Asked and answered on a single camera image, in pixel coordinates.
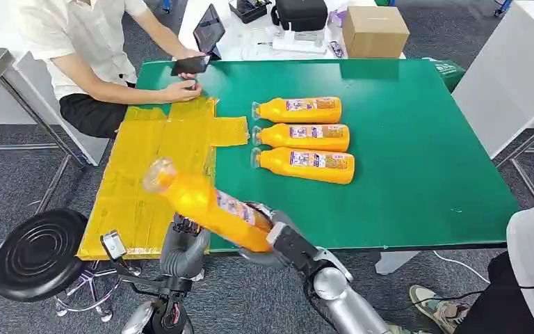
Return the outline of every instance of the gray carpet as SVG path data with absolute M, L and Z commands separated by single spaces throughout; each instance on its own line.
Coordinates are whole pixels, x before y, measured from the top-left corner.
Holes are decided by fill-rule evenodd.
M 153 6 L 163 23 L 175 29 L 184 1 L 174 1 L 165 15 Z M 450 58 L 469 66 L 498 21 L 491 17 L 492 2 L 459 0 L 398 0 L 411 30 L 405 53 L 409 57 Z M 126 18 L 126 49 L 135 65 L 166 58 L 147 36 Z M 0 143 L 37 143 L 47 137 L 35 126 L 0 126 Z M 0 242 L 35 210 L 50 177 L 57 169 L 59 152 L 0 152 Z M 534 154 L 521 158 L 534 179 Z M 50 207 L 70 207 L 88 215 L 102 178 L 104 165 L 81 172 L 71 166 L 64 174 Z M 522 207 L 534 205 L 510 166 L 502 170 L 505 181 Z M 445 250 L 443 256 L 464 261 L 483 275 L 489 260 L 500 250 Z M 485 284 L 466 269 L 422 252 L 390 276 L 375 274 L 375 253 L 339 253 L 356 277 L 353 287 L 373 305 L 399 308 L 406 305 L 407 288 L 429 286 L 445 296 L 482 289 Z M 145 274 L 156 275 L 156 261 L 144 261 Z M 239 257 L 207 257 L 206 278 L 194 285 L 186 307 L 197 333 L 332 333 L 304 301 L 297 275 L 263 269 Z M 0 297 L 0 333 L 119 333 L 123 323 L 142 301 L 126 286 L 113 297 L 114 318 L 100 322 L 93 312 L 55 316 L 51 301 L 13 303 Z M 381 312 L 391 322 L 439 333 L 415 309 Z

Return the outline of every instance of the black pants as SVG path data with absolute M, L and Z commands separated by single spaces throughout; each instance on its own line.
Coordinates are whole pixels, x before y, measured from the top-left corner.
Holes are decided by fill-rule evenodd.
M 60 99 L 60 114 L 82 134 L 98 138 L 115 138 L 126 116 L 126 104 L 97 101 L 87 94 L 71 94 Z
M 508 253 L 488 265 L 490 285 L 472 305 L 454 334 L 534 334 L 534 319 L 512 272 Z

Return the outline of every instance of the yellow cardboard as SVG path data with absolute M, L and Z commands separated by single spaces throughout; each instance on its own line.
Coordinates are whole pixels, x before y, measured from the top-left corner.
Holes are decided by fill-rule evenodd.
M 153 161 L 169 157 L 179 170 L 213 179 L 214 146 L 248 140 L 246 118 L 216 118 L 216 103 L 204 97 L 174 103 L 168 117 L 158 107 L 128 108 L 77 253 L 82 260 L 107 259 L 99 237 L 111 230 L 119 232 L 126 259 L 160 257 L 175 211 L 161 196 L 142 188 L 142 176 Z

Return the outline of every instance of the black bag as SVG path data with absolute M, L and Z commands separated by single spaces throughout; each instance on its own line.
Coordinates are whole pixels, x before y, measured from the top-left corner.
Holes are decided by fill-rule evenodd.
M 324 0 L 275 0 L 271 8 L 273 24 L 284 30 L 317 31 L 324 28 L 328 9 Z

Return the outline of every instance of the shoe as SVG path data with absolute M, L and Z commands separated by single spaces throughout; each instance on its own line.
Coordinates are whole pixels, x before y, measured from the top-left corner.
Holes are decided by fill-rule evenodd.
M 409 331 L 405 329 L 404 327 L 397 326 L 397 325 L 388 325 L 388 327 L 390 328 L 391 334 L 430 334 L 430 333 L 423 332 L 423 331 L 418 331 L 418 332 Z
M 424 301 L 427 298 L 441 298 L 441 296 L 434 293 L 420 285 L 413 285 L 408 290 L 410 300 L 416 304 L 424 315 L 431 318 L 445 334 L 453 334 L 455 328 L 464 321 L 468 314 L 469 305 L 463 303 L 454 303 L 452 301 Z

